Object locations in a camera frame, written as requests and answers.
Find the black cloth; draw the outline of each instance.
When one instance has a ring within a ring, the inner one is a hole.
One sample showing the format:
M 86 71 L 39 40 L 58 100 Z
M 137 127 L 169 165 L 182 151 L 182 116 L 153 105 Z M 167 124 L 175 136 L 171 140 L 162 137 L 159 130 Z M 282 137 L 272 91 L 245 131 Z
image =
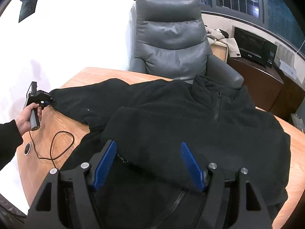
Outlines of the black cloth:
M 95 194 L 107 228 L 151 228 L 184 189 L 181 204 L 158 228 L 191 227 L 205 194 L 181 159 L 184 141 L 202 169 L 215 162 L 230 176 L 248 168 L 272 220 L 287 200 L 290 136 L 271 113 L 255 109 L 247 87 L 228 88 L 205 76 L 192 85 L 109 79 L 50 94 L 55 110 L 90 129 L 62 170 L 89 161 L 108 139 L 117 143 L 121 158 Z
M 0 170 L 13 159 L 17 147 L 22 143 L 15 120 L 0 124 Z
M 223 30 L 221 30 L 221 29 L 218 29 L 218 30 L 222 33 L 222 35 L 223 35 L 226 39 L 229 38 L 229 34 L 228 34 L 226 31 L 223 31 Z

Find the human hand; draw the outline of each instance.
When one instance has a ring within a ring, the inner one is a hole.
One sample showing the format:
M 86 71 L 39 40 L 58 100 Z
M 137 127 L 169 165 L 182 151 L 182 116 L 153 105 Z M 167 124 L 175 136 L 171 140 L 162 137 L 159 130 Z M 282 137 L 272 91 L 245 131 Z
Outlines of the human hand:
M 39 119 L 41 119 L 42 108 L 39 107 L 39 104 L 32 103 L 26 106 L 25 109 L 23 109 L 23 111 L 20 113 L 18 119 L 15 120 L 21 136 L 24 135 L 27 131 L 31 130 L 30 117 L 34 108 L 37 108 L 37 115 Z

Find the jacket sleeve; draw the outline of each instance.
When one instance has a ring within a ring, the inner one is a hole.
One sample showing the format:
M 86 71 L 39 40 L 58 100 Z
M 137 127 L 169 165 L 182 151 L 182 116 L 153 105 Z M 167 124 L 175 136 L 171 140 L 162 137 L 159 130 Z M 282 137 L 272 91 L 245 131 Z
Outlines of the jacket sleeve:
M 89 127 L 101 126 L 107 124 L 120 107 L 127 106 L 147 84 L 149 82 L 129 85 L 113 78 L 87 86 L 54 89 L 50 92 L 54 100 L 52 107 Z
M 15 155 L 16 149 L 23 143 L 15 120 L 0 124 L 0 169 L 8 164 Z

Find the white paper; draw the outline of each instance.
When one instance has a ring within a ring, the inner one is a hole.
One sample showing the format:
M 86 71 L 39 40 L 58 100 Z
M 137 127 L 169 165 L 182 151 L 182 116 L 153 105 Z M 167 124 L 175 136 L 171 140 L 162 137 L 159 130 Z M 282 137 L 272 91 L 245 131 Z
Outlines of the white paper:
M 296 80 L 296 70 L 282 60 L 280 60 L 280 63 L 280 69 Z

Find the wooden desk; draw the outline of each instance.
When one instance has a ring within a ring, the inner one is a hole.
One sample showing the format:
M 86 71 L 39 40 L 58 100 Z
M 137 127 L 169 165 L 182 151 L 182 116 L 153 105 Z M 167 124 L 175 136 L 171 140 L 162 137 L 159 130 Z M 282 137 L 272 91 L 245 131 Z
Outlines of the wooden desk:
M 64 84 L 62 88 L 94 84 L 110 78 L 119 78 L 129 84 L 133 84 L 161 79 L 162 77 L 88 67 Z M 49 157 L 51 140 L 56 132 L 66 130 L 72 132 L 75 136 L 75 143 L 71 149 L 55 161 L 56 166 L 60 168 L 79 144 L 82 137 L 89 132 L 89 128 L 56 112 L 50 106 L 45 108 L 42 113 L 41 128 L 32 132 L 32 137 L 40 156 Z M 305 134 L 282 119 L 277 119 L 283 129 L 291 136 L 291 165 L 287 186 L 289 198 L 273 223 L 274 229 L 280 229 L 286 222 L 305 188 Z M 48 171 L 53 168 L 53 165 L 51 161 L 37 159 L 33 149 L 25 156 L 23 153 L 25 145 L 31 141 L 29 133 L 23 136 L 23 140 L 24 144 L 17 148 L 17 159 L 23 190 L 29 205 L 31 205 L 43 179 Z M 60 154 L 70 143 L 71 136 L 66 134 L 58 136 L 53 143 L 53 156 Z

